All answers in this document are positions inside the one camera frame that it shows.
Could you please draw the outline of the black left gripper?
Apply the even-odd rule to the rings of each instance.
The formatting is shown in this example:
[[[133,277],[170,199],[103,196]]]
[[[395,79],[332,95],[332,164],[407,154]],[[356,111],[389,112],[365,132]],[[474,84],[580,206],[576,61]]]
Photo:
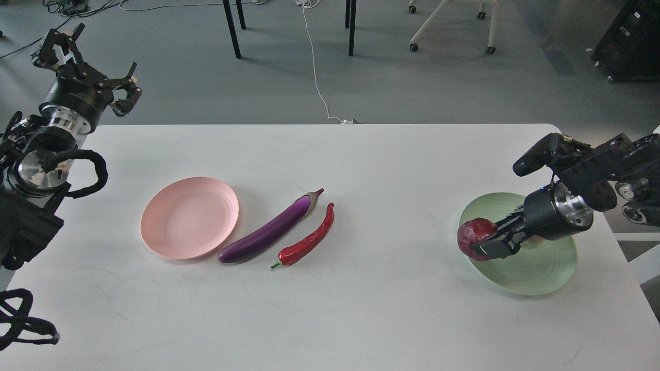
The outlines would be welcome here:
[[[84,23],[72,31],[49,29],[38,49],[31,53],[31,63],[56,74],[55,82],[39,106],[39,113],[50,117],[57,108],[66,108],[85,119],[89,124],[87,133],[92,133],[108,105],[116,116],[125,117],[135,107],[142,89],[134,76],[136,62],[122,78],[87,72],[87,63],[76,45],[83,30]],[[115,91],[125,92],[125,97],[116,98]]]

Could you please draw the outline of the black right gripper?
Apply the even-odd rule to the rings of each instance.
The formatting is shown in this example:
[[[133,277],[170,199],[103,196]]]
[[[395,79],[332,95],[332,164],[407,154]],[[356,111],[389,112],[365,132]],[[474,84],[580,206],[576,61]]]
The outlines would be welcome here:
[[[527,195],[522,206],[493,222],[497,230],[472,249],[490,259],[505,259],[518,254],[530,234],[556,241],[589,230],[592,223],[593,209],[580,196],[563,183],[549,184]]]

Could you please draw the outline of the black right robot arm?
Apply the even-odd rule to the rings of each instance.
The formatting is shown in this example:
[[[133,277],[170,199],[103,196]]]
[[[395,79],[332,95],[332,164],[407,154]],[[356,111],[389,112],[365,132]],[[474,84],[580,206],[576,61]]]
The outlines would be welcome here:
[[[542,167],[551,183],[525,197],[502,220],[475,218],[460,225],[459,249],[476,261],[505,259],[532,239],[556,241],[591,228],[595,212],[617,206],[637,225],[658,226],[658,134],[631,141],[619,134],[592,147],[560,133],[540,139],[513,164],[517,176]]]

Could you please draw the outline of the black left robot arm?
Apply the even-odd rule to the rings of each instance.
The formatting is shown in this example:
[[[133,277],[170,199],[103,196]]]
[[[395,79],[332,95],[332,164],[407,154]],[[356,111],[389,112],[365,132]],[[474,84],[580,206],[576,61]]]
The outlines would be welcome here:
[[[2,132],[2,275],[12,277],[47,248],[64,225],[56,211],[65,198],[106,185],[106,160],[83,144],[106,109],[124,117],[142,95],[136,63],[125,77],[109,78],[83,59],[76,42],[84,28],[48,30],[31,61],[56,80],[37,114],[16,111]]]

